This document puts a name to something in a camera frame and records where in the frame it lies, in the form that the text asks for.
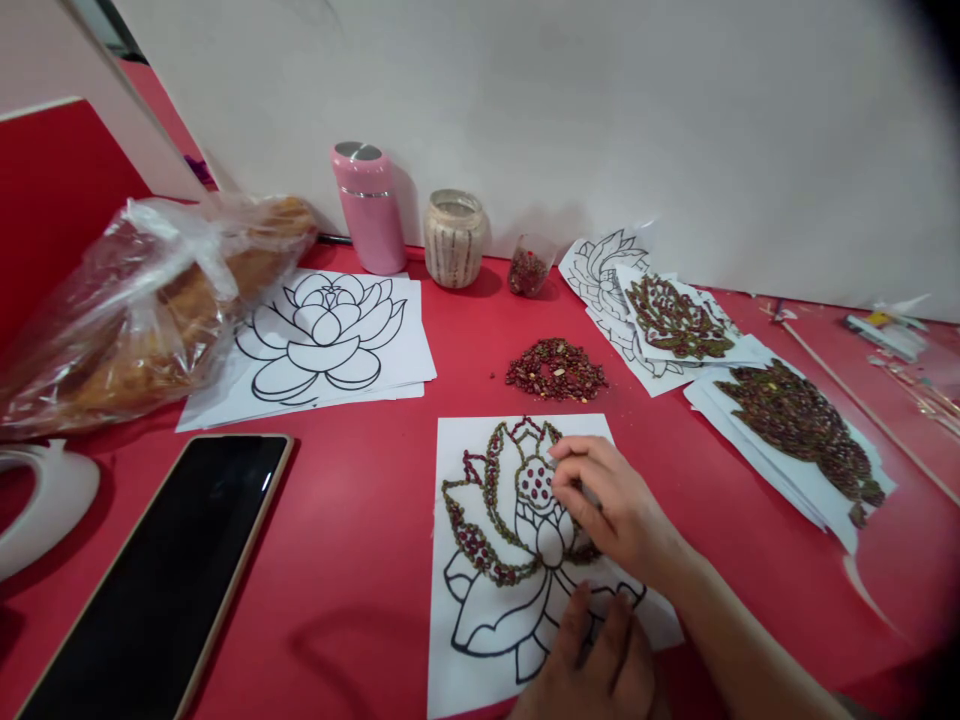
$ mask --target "plastic bag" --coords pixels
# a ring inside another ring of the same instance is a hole
[[[0,440],[131,420],[214,379],[236,324],[314,241],[293,197],[129,200],[0,363]]]

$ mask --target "glass jar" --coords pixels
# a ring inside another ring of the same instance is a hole
[[[490,223],[470,193],[437,190],[423,218],[427,272],[437,285],[464,288],[480,274]]]
[[[517,249],[510,260],[507,284],[510,292],[524,297],[533,297],[547,281],[553,261],[557,258],[557,246],[543,235],[526,233],[517,240]]]

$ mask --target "black phone screen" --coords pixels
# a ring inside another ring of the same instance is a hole
[[[288,442],[190,443],[20,718],[176,716]]]

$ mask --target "loaf of bread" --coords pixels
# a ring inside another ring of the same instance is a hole
[[[157,289],[152,300],[137,298],[139,308],[148,308],[148,322],[128,306],[118,306],[94,322],[80,318],[58,333],[54,347],[47,345],[53,350],[48,366],[36,366],[36,353],[24,357],[0,386],[0,439],[128,420],[203,386],[237,323],[296,265],[316,234],[310,209],[297,198],[271,200],[261,215],[256,223],[223,230],[222,246],[240,249],[222,258],[236,283],[236,297],[218,298],[193,263]],[[12,378],[19,379],[15,387]]]

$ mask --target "paper sheet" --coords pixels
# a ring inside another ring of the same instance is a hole
[[[629,288],[631,283],[640,283],[643,280],[643,276],[646,273],[640,272],[636,268],[625,267],[619,265],[616,268],[617,282],[620,285],[620,288]],[[702,307],[706,307],[707,310],[713,314],[715,312],[722,313],[722,316],[714,315],[715,319],[720,322],[724,329],[724,335],[727,339],[734,343],[733,347],[727,350],[723,357],[715,358],[710,357],[709,355],[703,358],[691,358],[691,360],[699,360],[703,363],[749,363],[755,362],[754,358],[748,347],[741,345],[738,340],[740,339],[741,333],[734,325],[733,321],[727,316],[726,313],[720,308],[719,304],[716,301],[716,298],[713,297],[710,293],[697,290],[691,285],[686,285],[685,283],[679,282],[677,280],[668,280],[668,282],[673,285],[673,287],[682,295],[689,295],[690,298],[697,304]],[[633,323],[637,331],[637,339],[640,344],[640,351],[647,360],[677,360],[677,357],[674,355],[672,350],[662,350],[660,348],[654,347],[645,340],[644,330],[640,325],[637,324],[637,314],[634,312],[633,308],[630,308],[629,321]]]
[[[672,360],[647,360],[640,354],[640,345],[637,341],[636,329],[628,324],[604,318],[591,308],[587,308],[587,315],[593,324],[610,341],[613,349],[623,358],[650,397],[657,397],[668,390],[700,377],[704,372],[702,363],[680,363]]]
[[[431,720],[486,707],[523,690],[542,667],[570,593],[581,580],[589,580],[592,588],[591,637],[619,591],[635,603],[654,650],[683,641],[676,614],[662,596],[608,560],[578,565],[568,559],[586,538],[550,492],[553,466],[544,459],[552,430],[612,441],[606,419],[596,414],[439,420],[427,693]],[[492,490],[485,494],[485,488]],[[457,511],[448,501],[462,513],[456,534]],[[475,560],[489,563],[482,571],[469,559],[471,547]],[[494,558],[502,565],[500,574]],[[498,587],[495,577],[510,582]]]
[[[317,408],[322,407],[333,407],[335,405],[348,405],[349,403],[356,402],[377,402],[378,400],[410,400],[413,398],[423,397],[425,393],[424,383],[410,383],[409,385],[399,385],[393,388],[387,388],[386,390],[374,390],[373,392],[360,392],[356,393],[350,397],[339,398],[337,400],[329,400],[323,403],[316,403],[310,405],[300,405],[298,407],[283,407],[279,410],[273,410],[272,412],[264,413],[263,415],[253,415],[251,417],[243,418],[242,420],[226,420],[217,425],[199,425],[192,418],[186,418],[185,414],[180,419],[180,424],[177,425],[175,432],[190,432],[193,430],[210,430],[211,428],[221,427],[222,425],[230,425],[236,422],[246,422],[247,420],[260,420],[262,418],[274,417],[275,415],[286,415],[288,413],[303,412],[304,410],[316,410]]]
[[[436,375],[419,281],[299,269],[239,328],[220,380],[190,396],[178,431],[352,402]]]
[[[617,284],[615,268],[625,265],[641,275],[650,267],[644,236],[653,223],[622,228],[603,238],[577,240],[558,266],[567,285],[587,307],[602,317],[625,322],[627,302]]]
[[[752,335],[744,337],[741,342],[748,346],[756,357],[762,359],[767,364],[777,357]],[[789,367],[793,372],[797,373],[797,375],[803,377],[803,373],[799,372],[795,367],[784,361],[782,358],[778,359],[780,359],[781,362],[784,362],[784,364],[787,365],[787,367]],[[787,479],[789,485],[806,499],[806,502],[809,504],[809,506],[816,510],[817,514],[823,520],[823,524],[826,525],[826,527],[828,527],[830,531],[837,536],[847,552],[851,554],[855,553],[857,550],[857,538],[859,531],[848,517],[850,509],[853,507],[853,502],[847,500],[847,498],[845,498],[843,494],[837,490],[830,483],[830,481],[827,480],[826,477],[824,477],[816,463],[797,460],[796,458],[780,452],[773,446],[764,442],[745,423],[743,423],[743,421],[735,417],[732,413],[733,411],[740,409],[740,405],[733,398],[726,395],[714,385],[714,383],[718,380],[736,382],[736,380],[730,374],[730,370],[728,368],[718,367],[701,376],[690,388],[688,388],[685,394],[691,400],[691,402],[697,406],[698,409],[701,409],[701,406],[708,408],[708,406],[703,404],[702,400],[700,400],[704,397],[718,407],[721,413],[725,416],[727,422],[716,425],[717,430],[720,431],[728,440],[730,440],[734,446],[738,447],[738,449],[740,448],[740,443],[743,441],[731,433],[730,428],[733,428],[737,433],[739,433],[739,435],[742,435],[744,438],[746,438],[753,448],[759,451],[764,459],[773,465],[776,470],[778,470],[779,473]],[[707,417],[707,419],[710,419],[710,416],[708,415],[709,408],[706,411],[701,409],[701,411],[704,412],[704,415]],[[887,495],[890,495],[890,493],[896,489],[896,484],[883,471],[882,461],[877,449],[866,439],[866,437],[864,437],[863,433],[861,433],[849,422],[847,422],[847,427],[850,429],[850,435],[853,440],[859,443],[867,453],[867,456],[870,459],[873,478],[880,485],[881,489]],[[751,460],[751,457],[747,456],[746,453],[744,454],[744,457],[747,457],[748,460]],[[771,483],[771,485],[777,487],[778,490],[781,490],[783,483],[780,483],[778,486],[778,483],[775,480],[771,480],[770,477],[768,477],[768,471],[764,471],[759,466],[755,467],[757,467],[758,472],[760,472]],[[875,512],[875,508],[872,508],[868,505],[865,505],[865,509],[868,517]]]

